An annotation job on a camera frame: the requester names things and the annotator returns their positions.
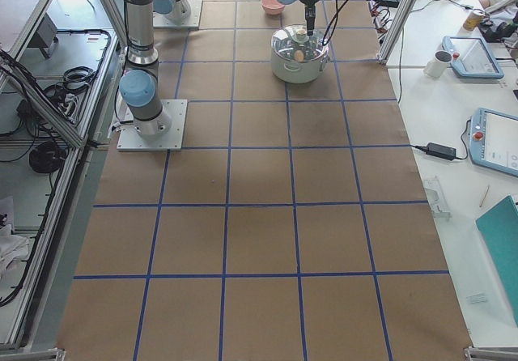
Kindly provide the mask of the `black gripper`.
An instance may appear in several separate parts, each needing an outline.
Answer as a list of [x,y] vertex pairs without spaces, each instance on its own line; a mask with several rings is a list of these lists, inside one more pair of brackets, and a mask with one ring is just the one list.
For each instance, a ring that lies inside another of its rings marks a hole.
[[300,0],[305,5],[305,20],[307,34],[313,34],[316,19],[316,3],[319,0]]

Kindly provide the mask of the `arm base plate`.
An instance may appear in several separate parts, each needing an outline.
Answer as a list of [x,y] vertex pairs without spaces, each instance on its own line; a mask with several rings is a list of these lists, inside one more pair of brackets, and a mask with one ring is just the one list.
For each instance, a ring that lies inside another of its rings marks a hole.
[[119,151],[179,151],[183,144],[187,100],[161,100],[162,112],[151,121],[134,120],[129,108],[121,127]]
[[198,30],[202,0],[154,0],[153,26],[162,29]]

